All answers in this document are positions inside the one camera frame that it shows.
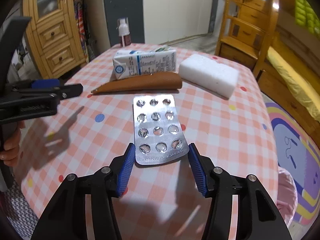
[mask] brown leather sheath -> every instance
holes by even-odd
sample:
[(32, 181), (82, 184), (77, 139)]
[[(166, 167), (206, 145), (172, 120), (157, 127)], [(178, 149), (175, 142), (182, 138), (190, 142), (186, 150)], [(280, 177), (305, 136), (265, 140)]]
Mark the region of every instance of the brown leather sheath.
[(115, 80), (91, 91), (93, 94), (149, 89), (180, 89), (182, 79), (174, 72), (158, 72), (152, 75), (134, 76), (127, 79)]

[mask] table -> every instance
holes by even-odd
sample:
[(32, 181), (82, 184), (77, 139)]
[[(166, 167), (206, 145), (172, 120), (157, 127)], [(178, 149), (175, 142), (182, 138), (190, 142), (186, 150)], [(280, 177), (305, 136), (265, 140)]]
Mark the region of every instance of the table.
[[(128, 49), (158, 47), (132, 44)], [(62, 101), (57, 115), (34, 120), (22, 142), (14, 173), (38, 217), (69, 173), (93, 174), (134, 142), (132, 100), (136, 92), (90, 94), (112, 78), (112, 57), (117, 49), (107, 50), (75, 74), (69, 83), (81, 83), (82, 95)], [(198, 52), (177, 48), (177, 65), (194, 53)], [(234, 67), (240, 75), (229, 100), (190, 82), (183, 82), (182, 89), (173, 94), (187, 142), (194, 142), (202, 155), (232, 175), (256, 174), (275, 201), (276, 145), (254, 76), (238, 63), (198, 54)], [(89, 197), (87, 200), (88, 235), (94, 239)], [(187, 156), (168, 165), (134, 165), (127, 193), (113, 200), (123, 239), (200, 239), (210, 202), (196, 189)], [(236, 235), (236, 214), (234, 196), (230, 239)]]

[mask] colorful floor mat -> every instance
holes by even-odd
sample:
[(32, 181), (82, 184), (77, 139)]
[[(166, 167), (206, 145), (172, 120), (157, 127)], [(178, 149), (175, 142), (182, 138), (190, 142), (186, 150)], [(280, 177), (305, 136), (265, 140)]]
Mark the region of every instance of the colorful floor mat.
[(266, 103), (276, 139), (279, 166), (288, 170), (298, 190), (294, 220), (308, 225), (318, 215), (320, 151), (297, 122), (276, 103)]

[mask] green quilted fabric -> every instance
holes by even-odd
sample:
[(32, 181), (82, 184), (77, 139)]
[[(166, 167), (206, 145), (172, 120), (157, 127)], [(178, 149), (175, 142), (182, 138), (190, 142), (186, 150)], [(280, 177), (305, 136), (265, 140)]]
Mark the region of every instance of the green quilted fabric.
[(309, 32), (320, 38), (320, 21), (306, 0), (296, 0), (296, 24), (307, 27)]

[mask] silver foil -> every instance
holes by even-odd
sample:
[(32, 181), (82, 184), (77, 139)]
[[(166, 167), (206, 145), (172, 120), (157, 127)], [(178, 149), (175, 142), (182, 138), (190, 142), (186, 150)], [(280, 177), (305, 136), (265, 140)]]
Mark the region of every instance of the silver foil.
[[(135, 97), (133, 99), (133, 117), (137, 163), (141, 165), (162, 164), (188, 153), (188, 143), (181, 130), (173, 95)], [(168, 128), (172, 125), (176, 126), (179, 131), (177, 132), (176, 128), (169, 129), (174, 131), (170, 133)], [(159, 128), (163, 129), (162, 134), (159, 132)], [(163, 151), (164, 148), (161, 143), (166, 144), (165, 151)], [(141, 145), (150, 146), (150, 152), (144, 153), (140, 149)]]

